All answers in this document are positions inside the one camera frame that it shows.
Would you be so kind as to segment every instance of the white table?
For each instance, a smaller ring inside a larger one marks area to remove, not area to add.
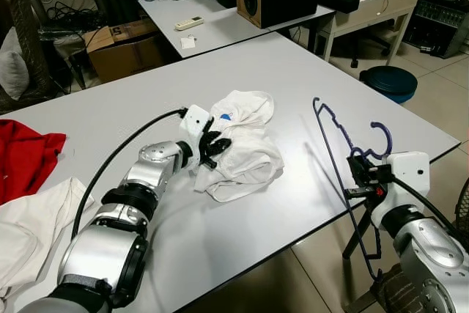
[[[139,3],[182,58],[213,51],[335,13],[334,10],[318,5],[313,15],[260,29],[239,15],[235,7],[227,9],[216,0],[139,0]],[[202,25],[181,32],[174,29],[175,23],[196,16],[203,17]],[[181,38],[190,34],[196,38],[196,47],[182,49]]]
[[[106,156],[131,132],[161,114],[192,103],[210,109],[233,89],[264,90],[275,101],[269,134],[283,155],[283,174],[271,185],[220,204],[192,191],[181,172],[168,184],[150,235],[152,256],[136,301],[118,312],[173,312],[245,273],[283,248],[344,213],[325,172],[332,167],[311,100],[319,96],[337,113],[352,140],[384,148],[372,120],[393,134],[394,152],[420,150],[431,159],[458,141],[279,34],[266,34],[203,56],[93,87],[4,115],[40,133],[67,134],[59,163],[43,189],[70,176],[87,184]],[[325,120],[346,184],[345,142]],[[150,128],[125,148],[97,183],[96,199],[115,187],[150,142],[177,139],[178,118]],[[82,224],[90,218],[86,213]],[[56,285],[59,261],[71,228],[54,246],[39,281],[7,303],[7,313],[47,295]]]
[[[337,12],[336,15],[324,21],[317,28],[318,35],[324,37],[325,49],[322,58],[328,62],[330,51],[335,38],[348,34],[350,32],[373,26],[377,23],[390,19],[398,18],[396,28],[399,28],[390,48],[386,65],[397,53],[404,36],[405,29],[409,24],[410,16],[418,0],[360,0],[358,9],[350,14]]]

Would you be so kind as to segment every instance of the black cable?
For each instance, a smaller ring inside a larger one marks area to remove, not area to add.
[[[81,219],[81,215],[83,214],[83,211],[84,211],[84,208],[85,208],[85,205],[86,205],[86,201],[89,197],[89,194],[91,193],[93,187],[96,185],[96,182],[99,180],[99,178],[101,177],[101,174],[104,172],[104,170],[106,170],[106,168],[108,167],[108,165],[112,162],[112,160],[114,159],[114,157],[116,157],[116,155],[119,154],[119,152],[121,150],[123,150],[129,143],[132,142],[132,140],[135,139],[135,137],[137,137],[140,133],[144,132],[147,128],[149,128],[151,125],[155,124],[156,122],[162,120],[162,119],[165,119],[167,117],[170,117],[171,115],[176,115],[176,114],[179,114],[181,116],[181,118],[183,118],[185,116],[185,113],[187,113],[187,108],[181,108],[181,109],[177,109],[177,110],[173,110],[173,111],[169,111],[165,114],[162,114],[160,115],[159,117],[156,117],[154,118],[153,120],[147,122],[145,125],[143,125],[142,127],[140,127],[137,131],[135,131],[134,133],[132,133],[129,137],[127,137],[127,139],[125,139],[125,141],[123,141],[108,157],[107,159],[104,161],[104,163],[100,166],[100,168],[97,170],[96,174],[93,176],[93,178],[91,179],[91,182],[89,183],[88,187],[86,188],[85,190],[85,193],[83,194],[83,196],[81,197],[81,201],[80,201],[80,204],[78,205],[78,209],[76,210],[76,215],[75,215],[75,220],[73,222],[73,228],[72,228],[72,238],[71,240],[73,240],[73,238],[78,234],[78,228],[80,227],[80,219]]]
[[[55,26],[85,32],[102,26],[106,22],[104,16],[97,10],[73,9],[61,1],[56,1],[53,7],[48,8],[47,16]]]
[[[83,44],[86,44],[85,39],[83,38],[83,36],[82,36],[81,34],[78,33],[78,31],[75,31],[74,29],[70,29],[70,31],[72,31],[72,32],[75,33],[77,36],[79,36],[80,39],[81,39],[81,42],[83,42]]]
[[[407,192],[412,194],[416,199],[418,199],[420,202],[424,204],[425,207],[427,207],[441,223],[446,227],[448,233],[454,237],[456,240],[458,240],[460,243],[460,233],[457,231],[457,229],[453,226],[453,224],[424,196],[422,196],[419,192],[414,190],[412,187],[410,187],[407,183],[404,181],[398,179],[397,177],[393,176],[393,182],[396,183],[397,185],[401,186],[403,189],[405,189]]]
[[[91,38],[89,39],[88,43],[85,45],[85,49],[88,48],[88,45],[91,43],[91,41],[93,40],[93,38],[95,38],[95,35],[101,30],[103,29],[105,26],[101,26],[99,29],[97,29],[95,31],[95,33],[93,33],[93,35],[91,36]]]
[[[384,7],[383,10],[380,11],[380,13],[383,13],[386,11],[386,9],[388,9],[388,5],[389,5],[389,0],[383,0],[383,4],[384,4],[384,1],[386,1],[386,6]]]
[[[72,94],[72,84],[73,84],[73,74],[72,74],[72,70],[70,70],[70,88],[68,89],[68,94],[71,95]]]
[[[295,33],[293,34],[292,40],[295,41],[295,37],[296,37],[296,34],[298,33],[298,31],[300,31],[300,27],[299,27],[299,26],[298,26],[298,28],[296,29]]]

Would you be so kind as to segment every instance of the blue container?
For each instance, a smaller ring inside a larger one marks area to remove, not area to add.
[[[399,104],[413,97],[418,84],[413,74],[392,66],[376,66],[362,71],[360,81]]]

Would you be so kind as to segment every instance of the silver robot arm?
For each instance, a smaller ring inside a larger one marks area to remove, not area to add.
[[[406,277],[414,284],[427,313],[469,312],[469,255],[457,239],[432,218],[424,205],[395,178],[423,197],[429,191],[429,157],[422,152],[389,155],[382,166],[349,158],[361,188],[349,194],[366,196],[373,224],[394,239]]]
[[[69,245],[57,288],[20,312],[101,313],[132,302],[145,268],[147,227],[168,181],[183,168],[213,163],[210,155],[229,146],[229,140],[219,140],[210,149],[216,134],[204,141],[209,126],[209,114],[191,106],[180,124],[182,141],[143,147],[119,186],[106,193],[103,205]]]

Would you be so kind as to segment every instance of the white drawer unit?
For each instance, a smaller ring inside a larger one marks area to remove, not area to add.
[[[318,35],[324,37],[325,50],[322,58],[328,62],[330,51],[335,37],[364,29],[392,18],[400,19],[399,33],[395,36],[394,42],[388,55],[387,65],[396,55],[402,36],[412,15],[412,11],[418,0],[360,0],[358,9],[350,14],[337,12],[336,15],[318,26]]]
[[[360,0],[358,9],[350,14],[337,12],[322,28],[340,37],[358,29],[395,18],[413,9],[418,0]]]

